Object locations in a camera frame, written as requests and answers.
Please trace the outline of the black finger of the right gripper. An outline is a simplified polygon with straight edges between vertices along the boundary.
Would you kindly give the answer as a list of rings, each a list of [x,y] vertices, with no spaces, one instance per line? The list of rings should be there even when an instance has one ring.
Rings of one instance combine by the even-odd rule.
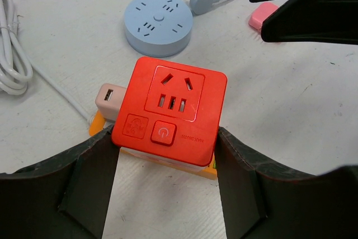
[[[262,25],[265,42],[357,44],[357,0],[287,0]]]

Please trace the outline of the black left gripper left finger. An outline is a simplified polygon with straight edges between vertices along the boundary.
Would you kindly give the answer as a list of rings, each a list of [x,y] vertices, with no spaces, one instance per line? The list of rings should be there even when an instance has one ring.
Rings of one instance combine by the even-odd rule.
[[[102,238],[119,158],[112,130],[2,173],[1,238]]]

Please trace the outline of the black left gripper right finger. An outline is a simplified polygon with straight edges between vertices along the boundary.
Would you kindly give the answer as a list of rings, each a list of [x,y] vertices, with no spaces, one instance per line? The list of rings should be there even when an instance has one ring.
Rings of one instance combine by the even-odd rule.
[[[225,128],[218,131],[215,162],[228,238],[357,237],[357,166],[307,174]]]

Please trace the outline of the orange power strip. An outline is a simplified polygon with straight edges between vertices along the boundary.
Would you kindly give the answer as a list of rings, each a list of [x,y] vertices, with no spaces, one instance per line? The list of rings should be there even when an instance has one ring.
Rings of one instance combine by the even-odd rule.
[[[101,115],[100,111],[98,110],[96,112],[96,114],[93,115],[90,118],[88,133],[92,137],[92,136],[96,135],[97,133],[99,133],[100,131],[102,131],[103,128],[108,127],[109,125],[111,125],[111,123],[107,122],[105,120],[105,118]],[[212,159],[212,162],[210,163],[210,165],[207,168],[205,168],[203,170],[200,170],[200,171],[192,171],[192,170],[189,170],[189,169],[184,168],[184,167],[175,166],[175,165],[170,164],[170,163],[160,162],[158,160],[152,160],[152,159],[146,158],[146,157],[144,159],[149,161],[149,162],[151,162],[151,163],[156,163],[156,164],[159,164],[159,165],[162,165],[162,166],[174,168],[176,170],[184,171],[184,172],[194,174],[194,175],[197,175],[197,176],[201,176],[201,177],[204,177],[204,178],[207,178],[207,179],[211,179],[211,180],[217,180],[218,179],[217,170],[216,170],[216,163],[215,163],[214,158]]]

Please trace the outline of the light blue round socket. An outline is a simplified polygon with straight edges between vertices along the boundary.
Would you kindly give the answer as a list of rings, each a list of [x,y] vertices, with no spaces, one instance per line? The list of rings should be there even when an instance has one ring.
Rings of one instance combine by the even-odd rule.
[[[193,15],[182,0],[132,0],[124,12],[128,43],[145,56],[165,58],[190,42]]]

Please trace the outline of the red cube socket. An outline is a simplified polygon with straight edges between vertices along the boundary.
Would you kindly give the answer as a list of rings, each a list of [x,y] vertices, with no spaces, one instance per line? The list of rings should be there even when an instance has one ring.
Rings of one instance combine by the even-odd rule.
[[[200,171],[213,158],[228,79],[222,72],[141,57],[111,133],[131,153]]]

